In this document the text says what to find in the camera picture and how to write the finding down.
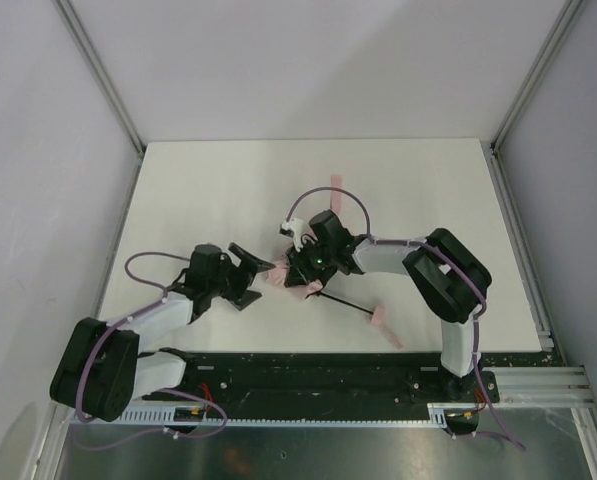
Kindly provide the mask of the pink folding umbrella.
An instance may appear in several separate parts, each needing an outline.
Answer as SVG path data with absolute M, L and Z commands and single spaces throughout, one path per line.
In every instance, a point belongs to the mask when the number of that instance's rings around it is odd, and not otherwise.
M 339 174 L 332 174 L 330 176 L 329 206 L 336 214 L 341 213 L 342 197 L 344 196 L 342 189 L 343 177 Z M 285 257 L 282 257 L 275 262 L 275 268 L 266 274 L 266 281 L 276 287 L 285 288 L 284 282 L 288 279 L 288 274 L 288 260 Z M 294 296 L 301 300 L 307 300 L 309 297 L 321 297 L 358 310 L 369 316 L 369 324 L 379 330 L 381 335 L 396 350 L 402 350 L 404 348 L 401 339 L 386 322 L 386 310 L 383 305 L 379 304 L 374 308 L 368 309 L 342 298 L 332 296 L 324 291 L 324 285 L 320 281 L 312 282 L 307 286 L 290 287 L 290 291 Z

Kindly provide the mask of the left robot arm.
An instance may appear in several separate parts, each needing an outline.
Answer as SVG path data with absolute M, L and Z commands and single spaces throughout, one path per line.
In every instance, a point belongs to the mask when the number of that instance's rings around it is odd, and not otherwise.
M 216 298 L 243 310 L 261 298 L 255 278 L 274 269 L 232 243 L 200 244 L 169 285 L 153 282 L 152 303 L 115 320 L 87 317 L 74 327 L 49 387 L 51 400 L 77 418 L 112 422 L 135 399 L 184 383 L 188 355 L 172 348 L 150 352 L 167 334 L 198 320 Z

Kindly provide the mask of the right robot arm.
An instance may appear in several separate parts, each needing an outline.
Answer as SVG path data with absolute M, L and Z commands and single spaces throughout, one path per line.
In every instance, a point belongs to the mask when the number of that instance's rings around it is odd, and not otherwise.
M 337 273 L 388 273 L 409 277 L 441 320 L 440 387 L 457 400 L 480 386 L 478 322 L 487 309 L 492 277 L 447 229 L 423 239 L 378 239 L 354 235 L 325 210 L 308 223 L 291 218 L 280 233 L 292 240 L 285 253 L 286 287 L 326 285 Z

